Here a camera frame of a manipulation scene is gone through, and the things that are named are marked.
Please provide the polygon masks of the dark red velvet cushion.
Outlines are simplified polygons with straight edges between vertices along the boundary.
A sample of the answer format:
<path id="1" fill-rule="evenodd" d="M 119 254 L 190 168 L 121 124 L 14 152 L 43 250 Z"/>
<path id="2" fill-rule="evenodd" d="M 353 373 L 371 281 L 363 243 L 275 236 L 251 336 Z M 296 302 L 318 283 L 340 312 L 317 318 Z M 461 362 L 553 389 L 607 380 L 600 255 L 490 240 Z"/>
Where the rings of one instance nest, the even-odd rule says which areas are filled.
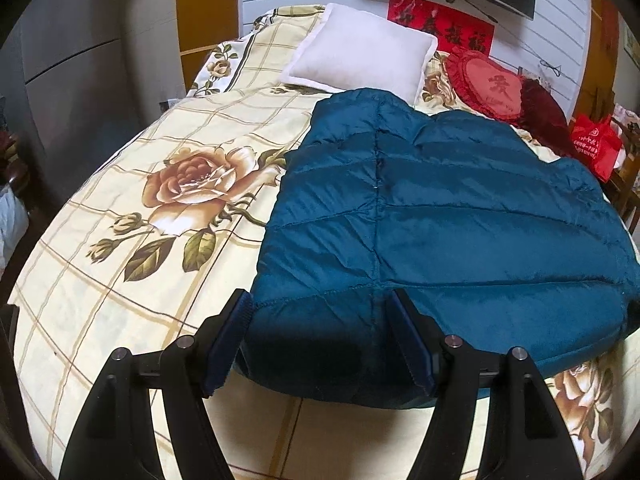
<path id="1" fill-rule="evenodd" d="M 576 157 L 565 115 L 552 95 L 535 79 L 521 80 L 518 125 L 559 156 Z"/>

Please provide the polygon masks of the teal quilted down jacket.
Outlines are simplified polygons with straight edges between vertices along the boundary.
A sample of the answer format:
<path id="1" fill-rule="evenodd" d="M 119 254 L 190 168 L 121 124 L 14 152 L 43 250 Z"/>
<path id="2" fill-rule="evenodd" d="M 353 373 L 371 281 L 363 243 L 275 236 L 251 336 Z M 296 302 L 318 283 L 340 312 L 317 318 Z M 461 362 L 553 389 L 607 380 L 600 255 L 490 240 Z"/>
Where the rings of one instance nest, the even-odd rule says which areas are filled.
<path id="1" fill-rule="evenodd" d="M 236 365 L 290 396 L 424 408 L 384 313 L 398 288 L 445 333 L 521 346 L 544 376 L 639 324 L 634 244 L 580 162 L 544 162 L 462 110 L 343 92 L 316 104 L 286 159 Z"/>

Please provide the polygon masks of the cream floral plaid bedspread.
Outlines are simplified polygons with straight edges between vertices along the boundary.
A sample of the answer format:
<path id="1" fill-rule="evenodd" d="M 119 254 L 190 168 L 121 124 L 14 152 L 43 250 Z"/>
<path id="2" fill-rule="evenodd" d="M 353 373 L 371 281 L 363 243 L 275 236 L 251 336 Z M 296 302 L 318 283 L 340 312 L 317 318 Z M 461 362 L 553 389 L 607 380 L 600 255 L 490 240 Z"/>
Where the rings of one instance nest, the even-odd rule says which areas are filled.
<path id="1" fill-rule="evenodd" d="M 195 87 L 116 152 L 66 202 L 10 299 L 20 309 L 14 362 L 34 445 L 52 472 L 117 347 L 163 348 L 193 334 L 235 289 L 252 291 L 288 155 L 316 104 L 336 96 L 280 83 L 320 22 L 290 6 L 213 50 Z M 469 110 L 431 58 L 414 110 Z M 611 465 L 639 420 L 639 334 L 544 376 L 582 472 Z M 402 479 L 433 411 L 290 396 L 236 367 L 206 405 L 240 479 Z"/>

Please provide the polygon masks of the white plastic bag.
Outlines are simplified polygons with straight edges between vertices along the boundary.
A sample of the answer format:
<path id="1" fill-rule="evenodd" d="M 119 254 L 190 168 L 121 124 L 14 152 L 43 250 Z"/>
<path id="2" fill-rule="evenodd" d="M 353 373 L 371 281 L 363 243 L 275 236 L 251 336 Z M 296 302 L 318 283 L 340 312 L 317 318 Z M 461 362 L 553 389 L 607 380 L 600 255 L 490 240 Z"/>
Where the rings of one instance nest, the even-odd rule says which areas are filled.
<path id="1" fill-rule="evenodd" d="M 28 227 L 29 218 L 23 202 L 8 184 L 5 185 L 0 193 L 0 275 L 9 265 Z"/>

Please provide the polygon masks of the red heart-shaped cushion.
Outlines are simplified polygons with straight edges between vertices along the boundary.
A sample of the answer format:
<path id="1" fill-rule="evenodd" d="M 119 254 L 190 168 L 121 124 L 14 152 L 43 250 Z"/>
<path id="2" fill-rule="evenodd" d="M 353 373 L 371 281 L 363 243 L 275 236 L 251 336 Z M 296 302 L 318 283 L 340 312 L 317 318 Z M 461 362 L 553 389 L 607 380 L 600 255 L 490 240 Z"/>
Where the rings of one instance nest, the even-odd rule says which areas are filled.
<path id="1" fill-rule="evenodd" d="M 457 49 L 444 62 L 451 87 L 472 110 L 515 124 L 522 116 L 522 78 L 475 50 Z"/>

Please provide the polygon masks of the red shopping bag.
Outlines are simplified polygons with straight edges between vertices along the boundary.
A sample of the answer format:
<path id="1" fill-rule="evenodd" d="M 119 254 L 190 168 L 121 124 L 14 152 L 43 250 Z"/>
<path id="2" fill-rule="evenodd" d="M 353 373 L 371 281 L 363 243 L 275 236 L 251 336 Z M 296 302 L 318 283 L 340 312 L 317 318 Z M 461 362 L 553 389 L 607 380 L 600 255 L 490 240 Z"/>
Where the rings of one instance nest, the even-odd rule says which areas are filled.
<path id="1" fill-rule="evenodd" d="M 570 132 L 577 159 L 601 182 L 610 180 L 618 155 L 624 148 L 623 140 L 611 124 L 611 115 L 594 122 L 587 115 L 579 114 Z"/>

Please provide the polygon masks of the grey refrigerator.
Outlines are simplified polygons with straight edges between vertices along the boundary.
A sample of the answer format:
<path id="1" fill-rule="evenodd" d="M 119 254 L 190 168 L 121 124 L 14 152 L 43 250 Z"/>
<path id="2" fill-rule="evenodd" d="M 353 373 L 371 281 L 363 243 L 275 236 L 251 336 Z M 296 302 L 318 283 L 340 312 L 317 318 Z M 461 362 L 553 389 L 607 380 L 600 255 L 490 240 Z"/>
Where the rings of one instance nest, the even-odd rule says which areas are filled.
<path id="1" fill-rule="evenodd" d="M 186 93 L 175 0 L 32 0 L 1 48 L 1 109 L 64 202 Z"/>

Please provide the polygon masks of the wooden shelf rack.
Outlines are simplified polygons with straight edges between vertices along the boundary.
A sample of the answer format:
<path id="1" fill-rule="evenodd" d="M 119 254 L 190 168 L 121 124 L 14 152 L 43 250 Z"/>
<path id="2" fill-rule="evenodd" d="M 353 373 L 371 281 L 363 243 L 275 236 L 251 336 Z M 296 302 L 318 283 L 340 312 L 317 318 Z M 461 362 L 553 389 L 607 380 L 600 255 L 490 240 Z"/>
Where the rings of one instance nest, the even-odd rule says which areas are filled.
<path id="1" fill-rule="evenodd" d="M 636 122 L 624 125 L 616 118 L 612 118 L 612 124 L 620 129 L 626 155 L 603 189 L 629 233 L 634 234 L 639 226 L 639 125 Z"/>

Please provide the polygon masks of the red banner with characters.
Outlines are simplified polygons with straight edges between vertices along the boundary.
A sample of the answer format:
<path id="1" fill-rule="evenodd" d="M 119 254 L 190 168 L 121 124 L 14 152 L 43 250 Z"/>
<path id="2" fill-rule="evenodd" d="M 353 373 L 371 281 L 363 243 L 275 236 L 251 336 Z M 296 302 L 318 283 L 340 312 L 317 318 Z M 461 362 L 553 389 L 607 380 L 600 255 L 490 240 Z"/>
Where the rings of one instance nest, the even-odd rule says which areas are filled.
<path id="1" fill-rule="evenodd" d="M 495 26 L 431 0 L 388 0 L 387 19 L 438 39 L 438 50 L 474 50 L 489 55 Z"/>

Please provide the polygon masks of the white square pillow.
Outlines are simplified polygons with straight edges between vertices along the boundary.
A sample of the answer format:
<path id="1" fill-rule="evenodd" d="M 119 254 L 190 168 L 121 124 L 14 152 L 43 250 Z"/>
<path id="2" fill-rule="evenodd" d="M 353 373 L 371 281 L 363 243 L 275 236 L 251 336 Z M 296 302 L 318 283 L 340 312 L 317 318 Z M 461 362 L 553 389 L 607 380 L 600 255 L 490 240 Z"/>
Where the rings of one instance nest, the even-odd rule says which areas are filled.
<path id="1" fill-rule="evenodd" d="M 437 47 L 438 39 L 427 32 L 330 3 L 294 51 L 280 81 L 329 93 L 385 90 L 413 105 Z"/>

